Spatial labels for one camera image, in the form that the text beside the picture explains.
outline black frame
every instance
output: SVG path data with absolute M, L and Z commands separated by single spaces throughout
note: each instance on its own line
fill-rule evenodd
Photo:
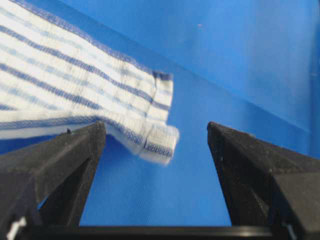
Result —
M 214 122 L 207 129 L 232 227 L 79 227 L 106 140 L 98 121 L 0 156 L 0 239 L 21 217 L 21 240 L 320 239 L 320 161 Z

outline blue surface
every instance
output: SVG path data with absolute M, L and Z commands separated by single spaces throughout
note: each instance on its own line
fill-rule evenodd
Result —
M 171 164 L 145 162 L 107 136 L 82 225 L 230 225 L 209 121 L 320 157 L 318 1 L 65 0 L 92 18 L 55 0 L 29 2 L 174 75 Z M 0 141 L 0 152 L 46 138 Z

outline striped towel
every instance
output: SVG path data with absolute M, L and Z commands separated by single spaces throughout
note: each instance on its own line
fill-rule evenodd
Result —
M 167 164 L 168 74 L 151 71 L 24 0 L 0 1 L 0 139 L 54 135 L 103 120 L 134 154 Z

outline white towel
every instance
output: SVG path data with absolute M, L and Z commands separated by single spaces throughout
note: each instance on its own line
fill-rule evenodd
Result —
M 54 135 L 103 120 L 134 154 L 167 164 L 169 74 L 114 52 L 23 0 L 0 1 L 0 139 Z

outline blue fabric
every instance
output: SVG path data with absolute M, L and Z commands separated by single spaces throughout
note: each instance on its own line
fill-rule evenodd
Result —
M 116 102 L 117 104 L 120 104 L 123 107 L 130 109 L 130 110 L 138 113 L 142 117 L 147 117 L 147 113 L 145 111 L 142 111 L 142 110 L 138 109 L 137 107 L 135 107 L 135 106 L 133 106 L 131 104 L 127 104 L 127 103 L 123 102 L 118 97 L 112 97 L 110 94 L 108 94 L 107 92 L 99 89 L 98 87 L 96 87 L 95 85 L 91 84 L 90 82 L 84 81 L 84 80 L 82 80 L 80 78 L 73 77 L 72 75 L 66 74 L 65 72 L 62 72 L 62 71 L 60 71 L 59 69 L 57 69 L 55 67 L 51 67 L 51 66 L 43 64 L 43 63 L 41 63 L 39 61 L 36 61 L 34 58 L 25 56 L 24 54 L 21 54 L 21 53 L 17 52 L 16 50 L 12 49 L 12 48 L 8 48 L 8 47 L 2 45 L 1 43 L 0 43 L 0 50 L 3 50 L 3 51 L 8 52 L 8 53 L 13 53 L 17 58 L 19 58 L 19 59 L 21 59 L 21 60 L 23 60 L 23 61 L 25 61 L 27 63 L 33 64 L 36 68 L 41 68 L 41 69 L 45 70 L 46 72 L 54 74 L 57 77 L 61 77 L 61 78 L 65 79 L 65 80 L 67 80 L 69 82 L 76 83 L 76 84 L 81 85 L 81 86 L 85 86 L 85 87 L 95 91 L 97 94 L 102 95 L 105 98 L 108 98 L 110 101 Z M 0 87 L 2 88 L 2 90 L 6 90 L 6 91 L 10 92 L 11 94 L 15 94 L 16 93 L 16 89 L 10 88 L 10 87 L 8 87 L 8 86 L 6 86 L 4 84 L 0 83 Z M 37 104 L 39 104 L 39 105 L 41 105 L 43 107 L 48 107 L 48 109 L 53 109 L 53 110 L 57 109 L 55 106 L 51 106 L 47 102 L 42 102 L 40 99 L 37 99 L 35 96 L 30 96 L 27 93 L 25 93 L 23 95 L 23 98 L 26 99 L 26 100 L 29 100 L 31 102 L 37 103 Z M 156 117 L 148 116 L 148 118 L 152 119 L 152 120 L 160 121 L 160 119 L 156 118 Z
M 12 29 L 6 28 L 5 26 L 0 26 L 0 32 L 3 32 L 5 34 L 10 35 L 10 36 L 18 39 L 19 41 L 28 44 L 32 48 L 35 48 L 35 49 L 37 49 L 39 51 L 42 51 L 42 52 L 45 52 L 45 53 L 49 53 L 49 54 L 51 54 L 51 55 L 53 55 L 53 56 L 55 56 L 57 58 L 63 59 L 66 62 L 69 62 L 69 63 L 71 63 L 73 65 L 76 65 L 76 66 L 78 66 L 78 67 L 80 67 L 80 68 L 82 68 L 82 69 L 84 69 L 84 70 L 86 70 L 86 71 L 88 71 L 90 73 L 94 73 L 94 74 L 96 74 L 98 76 L 101 76 L 102 78 L 104 78 L 108 82 L 112 83 L 113 85 L 117 86 L 118 88 L 126 90 L 126 91 L 128 91 L 128 92 L 130 92 L 132 94 L 135 94 L 135 95 L 147 100 L 148 102 L 150 102 L 156 108 L 163 109 L 163 110 L 169 110 L 169 106 L 154 101 L 153 98 L 150 95 L 148 95 L 146 92 L 115 81 L 114 79 L 110 78 L 107 74 L 105 74 L 100 69 L 94 67 L 93 65 L 88 65 L 88 64 L 82 62 L 81 60 L 78 60 L 78 59 L 75 59 L 74 57 L 65 55 L 62 52 L 57 51 L 55 49 L 52 49 L 50 47 L 45 47 L 45 46 L 36 44 L 35 42 L 33 42 L 33 41 L 29 40 L 28 38 L 16 33 Z M 101 106 L 99 106 L 98 104 L 89 102 L 88 100 L 84 99 L 81 96 L 72 96 L 72 97 L 70 97 L 63 90 L 54 89 L 54 87 L 48 87 L 47 84 L 44 84 L 44 83 L 40 82 L 39 80 L 34 79 L 33 77 L 26 76 L 25 74 L 20 73 L 20 72 L 18 72 L 16 70 L 12 70 L 11 68 L 6 67 L 4 64 L 1 64 L 0 68 L 3 71 L 8 71 L 11 74 L 14 74 L 15 76 L 17 76 L 19 78 L 22 78 L 22 79 L 25 79 L 25 80 L 29 80 L 29 81 L 33 82 L 34 84 L 37 84 L 37 86 L 39 86 L 39 87 L 41 86 L 43 88 L 52 89 L 53 93 L 59 94 L 60 96 L 63 95 L 63 96 L 66 96 L 66 97 L 68 97 L 70 99 L 72 98 L 77 103 L 83 103 L 85 105 L 88 105 L 88 106 L 92 107 L 93 109 L 100 109 L 101 108 Z
M 121 9 L 116 1 L 102 1 L 98 7 L 98 1 L 67 2 L 95 20 L 56 0 L 29 2 L 139 63 L 174 75 L 168 124 L 179 129 L 180 141 L 173 160 L 165 168 L 145 162 L 108 136 L 82 225 L 230 225 L 207 145 L 209 121 L 320 157 L 319 36 L 313 35 L 313 24 L 302 31 L 304 24 L 318 21 L 314 15 L 308 17 L 317 1 L 294 1 L 292 8 L 288 8 L 291 1 L 247 0 L 238 6 L 236 1 L 120 1 Z M 303 24 L 294 30 L 290 26 L 300 23 L 298 18 Z M 112 24 L 125 26 L 123 33 L 130 39 L 107 27 Z M 246 43 L 252 29 L 255 35 Z M 310 72 L 315 74 L 313 81 Z M 306 85 L 297 92 L 302 83 Z M 0 150 L 12 151 L 48 138 L 0 141 Z
M 3 70 L 3 69 L 6 69 L 7 66 L 5 65 L 0 65 L 0 69 Z M 24 98 L 25 101 L 28 101 L 30 103 L 34 103 L 38 106 L 41 106 L 43 108 L 47 108 L 47 109 L 50 109 L 50 110 L 56 110 L 58 109 L 56 106 L 53 106 L 51 104 L 49 104 L 48 102 L 45 102 L 41 99 L 38 99 L 36 96 L 34 95 L 30 95 L 28 94 L 27 92 L 24 92 L 24 91 L 18 91 L 16 88 L 13 88 L 13 87 L 10 87 L 6 84 L 3 84 L 3 83 L 0 83 L 0 88 L 3 92 L 6 92 L 6 93 L 9 93 L 11 95 L 14 95 L 14 96 L 21 96 Z M 15 109 L 14 107 L 11 107 L 11 106 L 5 106 L 3 104 L 0 104 L 0 106 L 4 106 L 1 108 L 1 110 L 17 110 Z
M 97 104 L 97 103 L 94 103 L 88 99 L 85 99 L 84 97 L 82 96 L 78 96 L 78 95 L 74 95 L 74 94 L 70 94 L 70 93 L 67 93 L 65 91 L 63 91 L 62 89 L 58 89 L 50 84 L 47 84 L 43 81 L 40 81 L 38 79 L 36 79 L 35 77 L 33 76 L 30 76 L 28 74 L 25 74 L 17 69 L 14 69 L 12 67 L 9 67 L 5 64 L 0 64 L 0 70 L 4 71 L 4 72 L 7 72 L 9 74 L 12 74 L 14 75 L 15 77 L 17 78 L 20 78 L 26 82 L 29 82 L 29 83 L 32 83 L 34 85 L 37 85 L 38 87 L 42 88 L 42 89 L 46 89 L 48 90 L 49 92 L 55 94 L 55 95 L 58 95 L 60 97 L 63 97 L 63 98 L 66 98 L 66 99 L 69 99 L 70 101 L 72 102 L 75 102 L 77 104 L 82 104 L 82 105 L 85 105 L 85 106 L 88 106 L 92 109 L 102 109 L 102 107 Z M 48 109 L 53 109 L 53 110 L 56 110 L 57 107 L 55 106 L 46 106 Z

